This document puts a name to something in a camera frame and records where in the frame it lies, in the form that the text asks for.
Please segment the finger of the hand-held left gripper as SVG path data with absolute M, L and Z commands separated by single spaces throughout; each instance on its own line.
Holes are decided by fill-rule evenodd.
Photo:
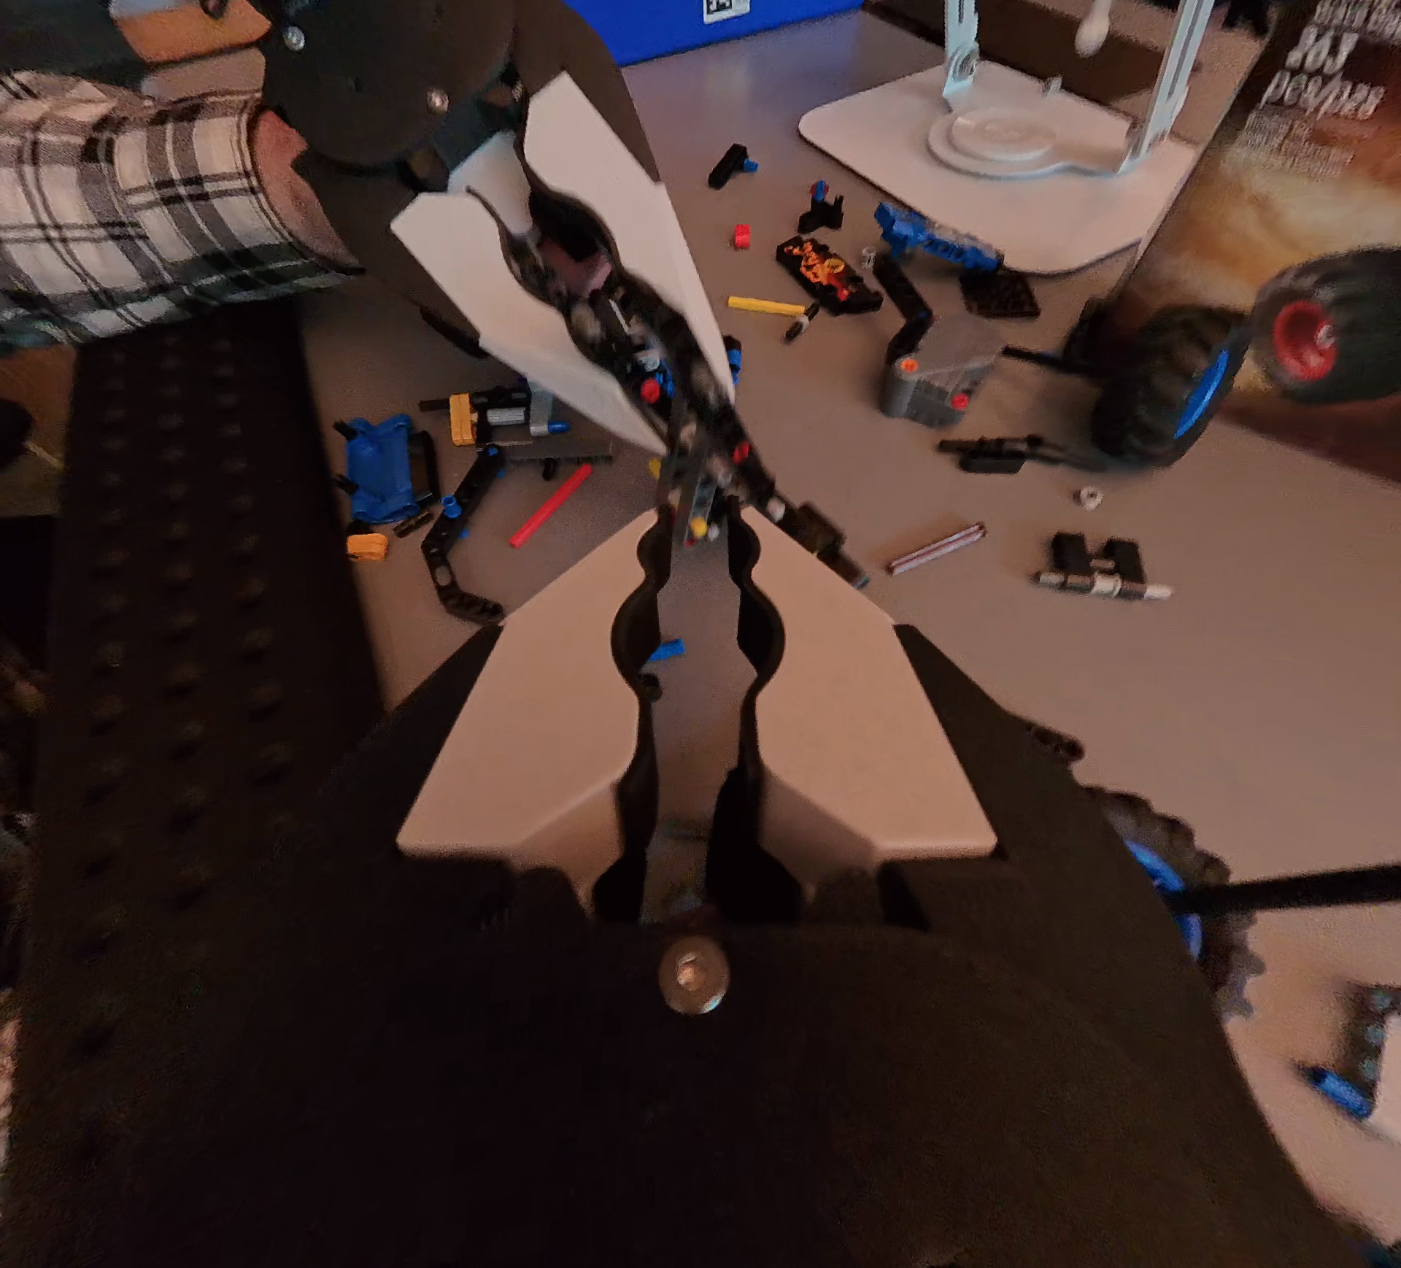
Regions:
M 733 404 L 716 314 L 672 196 L 569 76 L 530 98 L 521 157 L 536 192 L 561 205 L 606 252 L 606 294 L 628 326 L 656 336 L 676 386 L 701 366 L 710 401 Z
M 508 262 L 510 231 L 473 192 L 418 195 L 391 236 L 447 297 L 488 355 L 613 437 L 664 453 L 664 436 L 624 388 L 575 345 L 565 316 L 531 294 Z

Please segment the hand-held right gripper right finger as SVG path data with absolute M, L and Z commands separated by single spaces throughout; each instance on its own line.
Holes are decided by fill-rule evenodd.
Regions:
M 752 668 L 729 773 L 729 912 L 792 915 L 849 874 L 993 856 L 897 624 L 755 509 L 729 518 L 729 574 Z

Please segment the black toy truck chassis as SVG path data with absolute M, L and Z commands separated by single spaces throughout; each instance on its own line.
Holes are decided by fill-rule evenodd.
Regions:
M 816 507 L 797 506 L 775 481 L 733 407 L 726 361 L 710 364 L 679 309 L 625 271 L 602 221 L 580 202 L 531 192 L 533 239 L 510 239 L 517 278 L 565 320 L 575 350 L 624 395 L 643 427 L 663 436 L 663 461 L 713 487 L 727 512 L 752 507 L 851 588 L 868 586 L 846 538 Z

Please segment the red toy axle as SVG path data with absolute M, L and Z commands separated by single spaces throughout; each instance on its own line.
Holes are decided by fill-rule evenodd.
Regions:
M 553 490 L 550 497 L 536 507 L 510 537 L 510 548 L 514 551 L 524 548 L 578 494 L 593 474 L 593 463 L 581 463 L 569 472 L 569 477 Z

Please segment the person's left forearm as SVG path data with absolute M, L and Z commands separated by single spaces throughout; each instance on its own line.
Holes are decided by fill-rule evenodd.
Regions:
M 1 81 L 1 351 L 77 347 L 362 268 L 255 92 L 159 103 L 76 76 Z

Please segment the light grey desk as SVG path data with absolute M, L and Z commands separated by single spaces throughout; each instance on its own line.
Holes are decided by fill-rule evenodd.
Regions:
M 892 325 L 819 322 L 790 348 L 781 323 L 729 320 L 729 294 L 786 298 L 771 247 L 794 228 L 819 177 L 846 198 L 834 244 L 873 243 L 881 193 L 797 136 L 809 108 L 939 60 L 929 34 L 851 12 L 628 69 L 659 168 L 726 332 L 742 341 L 739 404 L 783 491 L 812 500 L 870 572 L 869 596 L 910 623 L 993 700 L 1084 744 L 1078 775 L 1144 795 L 1192 826 L 1241 878 L 1398 861 L 1398 490 L 1217 423 L 1173 469 L 1147 475 L 960 474 L 936 437 L 873 405 Z M 708 192 L 730 142 L 759 171 Z M 751 247 L 730 246 L 735 224 Z M 305 348 L 323 423 L 378 420 L 499 373 L 460 355 L 403 301 L 368 281 L 309 301 Z M 518 553 L 507 537 L 549 494 L 515 471 L 456 556 L 472 591 L 510 607 L 645 507 L 645 459 L 618 461 Z M 1085 512 L 1081 487 L 1104 503 Z M 888 558 L 971 522 L 989 537 L 907 577 Z M 1161 607 L 1065 599 L 1030 585 L 1063 529 L 1135 539 Z M 659 706 L 662 832 L 644 909 L 670 916 L 694 893 L 702 829 L 733 763 L 749 671 L 733 642 L 724 548 L 676 564 L 663 630 L 686 642 Z M 1351 981 L 1398 982 L 1398 909 L 1262 913 L 1268 970 L 1252 1019 L 1227 1029 L 1279 1143 L 1315 1197 L 1398 1238 L 1398 1147 L 1351 1124 L 1298 1077 L 1331 1064 Z

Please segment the small grey toy axle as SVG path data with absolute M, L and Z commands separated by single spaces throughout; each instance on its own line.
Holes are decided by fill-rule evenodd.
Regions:
M 962 551 L 977 542 L 983 542 L 987 535 L 986 523 L 971 523 L 945 535 L 933 542 L 908 550 L 885 563 L 888 577 L 900 577 L 923 566 L 945 558 L 954 553 Z

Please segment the black orange flame toy panel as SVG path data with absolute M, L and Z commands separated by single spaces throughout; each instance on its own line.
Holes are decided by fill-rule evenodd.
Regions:
M 818 307 L 831 316 L 863 316 L 879 312 L 884 294 L 828 244 L 805 234 L 780 243 L 775 262 Z

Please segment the black L-shaped toy beam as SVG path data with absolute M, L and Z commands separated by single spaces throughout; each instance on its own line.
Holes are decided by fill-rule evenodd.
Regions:
M 889 339 L 885 351 L 885 366 L 894 367 L 919 351 L 936 317 L 894 257 L 878 253 L 870 272 L 901 316 L 901 329 Z

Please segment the black studded mat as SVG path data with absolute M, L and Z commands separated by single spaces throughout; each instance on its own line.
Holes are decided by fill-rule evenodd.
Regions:
M 295 306 L 82 350 L 65 449 L 3 1265 L 327 1261 L 381 696 Z

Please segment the grey toy motor block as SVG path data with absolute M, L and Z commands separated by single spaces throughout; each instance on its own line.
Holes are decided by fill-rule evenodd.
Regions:
M 878 411 L 933 430 L 957 427 L 992 367 L 992 361 L 939 366 L 908 354 L 884 369 Z

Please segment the small black square toy piece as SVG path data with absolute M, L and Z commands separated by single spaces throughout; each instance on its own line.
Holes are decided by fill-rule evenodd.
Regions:
M 989 320 L 1037 320 L 1041 307 L 1030 281 L 1019 272 L 996 271 L 961 272 L 960 294 L 965 309 Z

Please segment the white document stand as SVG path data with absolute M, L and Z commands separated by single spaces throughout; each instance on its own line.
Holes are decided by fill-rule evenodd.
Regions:
M 816 107 L 797 133 L 939 230 L 1030 275 L 1142 246 L 1198 149 L 1171 139 L 1217 0 L 1180 0 L 1138 120 L 983 62 L 976 0 L 943 0 L 943 62 Z

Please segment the monster truck toy set box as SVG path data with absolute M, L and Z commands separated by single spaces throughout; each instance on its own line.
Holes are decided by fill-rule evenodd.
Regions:
M 1296 0 L 1103 316 L 1243 319 L 1217 412 L 1398 482 L 1399 0 Z

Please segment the blue toy bracket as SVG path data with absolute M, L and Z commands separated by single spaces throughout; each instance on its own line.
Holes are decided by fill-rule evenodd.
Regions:
M 938 225 L 900 205 L 889 202 L 878 205 L 873 211 L 873 222 L 894 262 L 923 253 L 974 274 L 996 274 L 1005 263 L 1000 252 L 971 234 Z

